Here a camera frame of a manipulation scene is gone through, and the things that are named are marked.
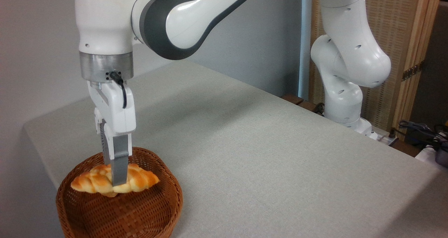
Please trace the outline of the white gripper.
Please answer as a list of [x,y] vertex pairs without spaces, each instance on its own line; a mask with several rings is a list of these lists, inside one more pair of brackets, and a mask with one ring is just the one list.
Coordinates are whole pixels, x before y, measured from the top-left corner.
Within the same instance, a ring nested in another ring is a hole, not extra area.
[[[132,155],[132,135],[136,130],[136,115],[133,92],[127,83],[87,82],[91,99],[95,105],[96,131],[102,142],[105,165],[111,166],[112,185],[127,182],[128,159]],[[112,157],[110,156],[110,129],[112,137]]]

